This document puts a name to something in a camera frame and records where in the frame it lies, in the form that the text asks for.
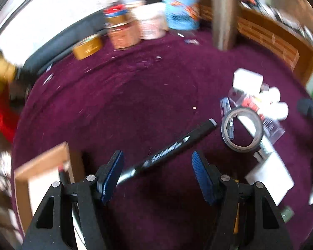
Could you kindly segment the olive green tube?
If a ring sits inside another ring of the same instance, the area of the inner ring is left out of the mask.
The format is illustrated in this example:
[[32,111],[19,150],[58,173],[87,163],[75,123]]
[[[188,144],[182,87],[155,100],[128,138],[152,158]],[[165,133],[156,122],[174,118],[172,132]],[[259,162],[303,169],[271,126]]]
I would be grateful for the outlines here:
[[281,211],[280,214],[283,218],[283,221],[285,223],[287,223],[288,221],[290,221],[290,219],[295,215],[293,209],[290,206],[284,206]]

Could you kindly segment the white glue bottle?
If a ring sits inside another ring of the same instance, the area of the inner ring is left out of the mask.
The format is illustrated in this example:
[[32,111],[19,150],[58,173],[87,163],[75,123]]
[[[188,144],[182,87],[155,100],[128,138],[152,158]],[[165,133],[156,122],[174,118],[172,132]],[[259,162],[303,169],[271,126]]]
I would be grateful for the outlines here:
[[277,87],[270,87],[269,90],[260,92],[255,96],[259,107],[259,114],[264,118],[282,121],[289,114],[289,107],[286,102],[281,102],[280,90]]

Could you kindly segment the white power adapter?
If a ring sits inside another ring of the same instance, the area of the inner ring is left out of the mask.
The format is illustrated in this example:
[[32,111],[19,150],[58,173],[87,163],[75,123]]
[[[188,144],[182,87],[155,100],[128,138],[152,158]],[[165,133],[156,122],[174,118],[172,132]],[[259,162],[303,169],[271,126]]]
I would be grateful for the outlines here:
[[250,185],[262,182],[268,189],[273,201],[279,205],[287,192],[295,185],[283,160],[276,152],[261,154],[254,153],[258,164],[245,176]]

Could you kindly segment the black electrical tape roll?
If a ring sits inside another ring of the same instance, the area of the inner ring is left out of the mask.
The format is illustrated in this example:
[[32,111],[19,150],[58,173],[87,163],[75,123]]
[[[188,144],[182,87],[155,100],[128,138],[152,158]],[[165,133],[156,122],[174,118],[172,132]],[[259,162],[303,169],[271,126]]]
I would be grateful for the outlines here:
[[[224,137],[222,128],[224,123],[233,118],[234,123],[234,140]],[[247,153],[256,150],[264,135],[262,121],[259,115],[248,107],[232,108],[224,121],[222,121],[221,135],[226,146],[233,151]]]

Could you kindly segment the white charger plug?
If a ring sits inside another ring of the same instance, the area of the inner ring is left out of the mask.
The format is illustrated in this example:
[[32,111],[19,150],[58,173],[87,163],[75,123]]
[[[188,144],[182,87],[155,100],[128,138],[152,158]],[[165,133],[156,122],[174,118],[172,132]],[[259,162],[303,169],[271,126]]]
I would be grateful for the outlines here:
[[259,73],[238,68],[233,73],[233,88],[249,95],[259,94],[264,77]]

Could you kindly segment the black marker grey cap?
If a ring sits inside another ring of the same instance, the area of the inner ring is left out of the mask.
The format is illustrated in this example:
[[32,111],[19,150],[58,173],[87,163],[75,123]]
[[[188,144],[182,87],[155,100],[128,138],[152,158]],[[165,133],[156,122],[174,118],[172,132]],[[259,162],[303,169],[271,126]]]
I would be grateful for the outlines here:
[[162,162],[170,160],[176,155],[181,154],[183,151],[191,148],[191,146],[209,135],[216,129],[216,127],[217,123],[214,119],[206,120],[201,125],[191,130],[189,133],[186,133],[184,136],[180,137],[177,141],[167,145],[165,148],[162,148],[156,153],[149,155],[146,159],[142,160],[142,162],[139,162],[122,171],[117,185],[139,176],[146,170],[153,168]]

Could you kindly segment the black marker red cap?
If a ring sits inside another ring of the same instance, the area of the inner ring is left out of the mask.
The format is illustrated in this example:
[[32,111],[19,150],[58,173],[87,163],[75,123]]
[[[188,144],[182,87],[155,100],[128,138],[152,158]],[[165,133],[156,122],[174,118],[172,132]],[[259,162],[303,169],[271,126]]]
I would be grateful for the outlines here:
[[58,166],[59,178],[63,185],[68,184],[67,172],[64,169],[63,165]]

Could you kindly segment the cardboard tray box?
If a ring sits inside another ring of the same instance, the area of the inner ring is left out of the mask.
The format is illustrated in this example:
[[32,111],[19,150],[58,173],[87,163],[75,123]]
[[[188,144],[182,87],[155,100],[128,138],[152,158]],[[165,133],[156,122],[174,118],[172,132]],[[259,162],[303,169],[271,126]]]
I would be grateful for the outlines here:
[[14,193],[18,220],[25,235],[32,218],[51,183],[58,181],[59,168],[76,182],[85,175],[81,152],[67,142],[38,155],[14,171]]

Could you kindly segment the steel thermos bottle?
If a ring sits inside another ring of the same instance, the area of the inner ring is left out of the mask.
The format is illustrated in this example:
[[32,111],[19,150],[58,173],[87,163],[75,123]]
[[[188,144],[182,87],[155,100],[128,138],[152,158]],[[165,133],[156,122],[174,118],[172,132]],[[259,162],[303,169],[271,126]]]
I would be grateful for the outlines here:
[[233,48],[237,34],[239,0],[213,0],[212,43],[220,51]]

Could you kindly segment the purple table cloth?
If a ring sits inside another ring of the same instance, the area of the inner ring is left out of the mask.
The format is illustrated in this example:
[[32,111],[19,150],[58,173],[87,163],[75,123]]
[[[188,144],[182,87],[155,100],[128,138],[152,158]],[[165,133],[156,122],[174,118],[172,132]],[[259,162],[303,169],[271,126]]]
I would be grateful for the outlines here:
[[[313,183],[313,123],[297,111],[307,93],[289,68],[270,51],[239,37],[220,52],[209,31],[198,44],[167,35],[126,50],[109,40],[85,60],[70,55],[43,74],[28,97],[12,149],[18,168],[67,142],[83,153],[93,174],[122,150],[126,166],[142,161],[212,118],[232,86],[234,71],[260,73],[280,90],[289,107],[284,135],[275,149],[294,186],[282,205],[294,215],[287,228],[295,249],[313,230],[308,204]],[[192,150],[119,185],[109,202],[110,249],[204,249],[215,211],[204,201],[191,164]]]

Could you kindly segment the blue label snack jar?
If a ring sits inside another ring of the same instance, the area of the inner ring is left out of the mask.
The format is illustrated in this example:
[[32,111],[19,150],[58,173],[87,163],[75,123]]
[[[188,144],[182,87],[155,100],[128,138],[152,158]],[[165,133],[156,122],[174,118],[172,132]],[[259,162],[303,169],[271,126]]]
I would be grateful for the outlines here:
[[164,0],[165,18],[169,29],[197,30],[199,26],[198,0]]

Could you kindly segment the white plastic jar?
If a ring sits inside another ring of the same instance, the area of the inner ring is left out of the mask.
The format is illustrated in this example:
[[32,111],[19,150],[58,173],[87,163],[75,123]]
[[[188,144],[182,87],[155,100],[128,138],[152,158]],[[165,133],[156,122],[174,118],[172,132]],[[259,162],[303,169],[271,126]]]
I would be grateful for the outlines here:
[[165,3],[150,3],[133,9],[132,14],[137,21],[140,39],[155,40],[166,34]]

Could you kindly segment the yellow tape roll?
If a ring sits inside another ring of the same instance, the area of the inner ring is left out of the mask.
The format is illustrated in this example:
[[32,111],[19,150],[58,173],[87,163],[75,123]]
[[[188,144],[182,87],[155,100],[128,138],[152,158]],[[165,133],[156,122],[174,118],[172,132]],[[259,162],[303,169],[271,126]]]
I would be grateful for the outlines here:
[[83,60],[101,50],[102,47],[101,36],[99,34],[93,34],[77,42],[73,46],[72,52],[77,60]]

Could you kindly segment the dark blue sofa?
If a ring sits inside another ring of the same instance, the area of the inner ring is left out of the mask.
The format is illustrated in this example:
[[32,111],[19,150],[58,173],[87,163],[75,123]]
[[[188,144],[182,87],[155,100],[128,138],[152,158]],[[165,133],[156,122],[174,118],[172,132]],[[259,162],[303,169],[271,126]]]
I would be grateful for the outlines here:
[[105,23],[101,10],[75,22],[33,53],[24,63],[23,70],[37,76],[42,75],[50,65],[68,56],[81,40],[94,34],[104,35]]

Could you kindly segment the orange label jar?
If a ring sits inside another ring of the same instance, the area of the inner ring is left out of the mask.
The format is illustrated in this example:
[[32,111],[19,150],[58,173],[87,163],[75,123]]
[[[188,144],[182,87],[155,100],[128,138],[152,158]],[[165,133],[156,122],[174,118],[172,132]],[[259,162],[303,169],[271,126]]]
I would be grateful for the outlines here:
[[109,6],[103,10],[107,34],[116,50],[130,48],[140,42],[136,19],[123,4]]

